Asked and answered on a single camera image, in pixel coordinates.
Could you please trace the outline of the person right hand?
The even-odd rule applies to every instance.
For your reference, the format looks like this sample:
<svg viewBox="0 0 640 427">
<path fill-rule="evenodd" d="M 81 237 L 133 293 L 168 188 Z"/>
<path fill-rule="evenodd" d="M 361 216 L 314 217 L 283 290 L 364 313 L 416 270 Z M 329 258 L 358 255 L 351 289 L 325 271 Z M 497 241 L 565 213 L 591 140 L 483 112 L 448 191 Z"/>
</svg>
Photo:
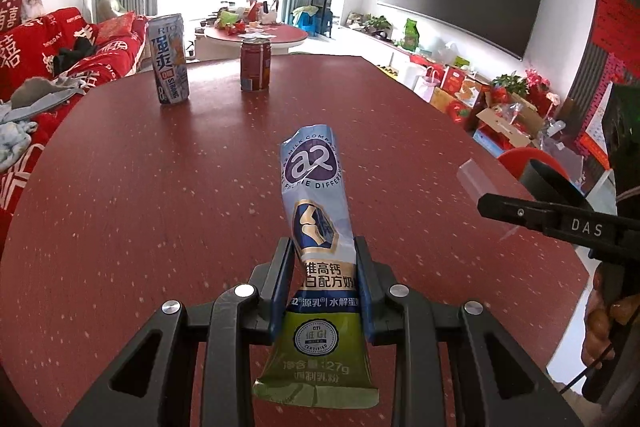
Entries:
<svg viewBox="0 0 640 427">
<path fill-rule="evenodd" d="M 592 279 L 592 288 L 585 311 L 585 339 L 582 343 L 582 363 L 589 366 L 610 345 L 610 332 L 614 323 L 626 325 L 639 306 L 639 296 L 620 299 L 611 306 L 604 302 L 602 286 L 603 265 L 598 265 Z"/>
</svg>

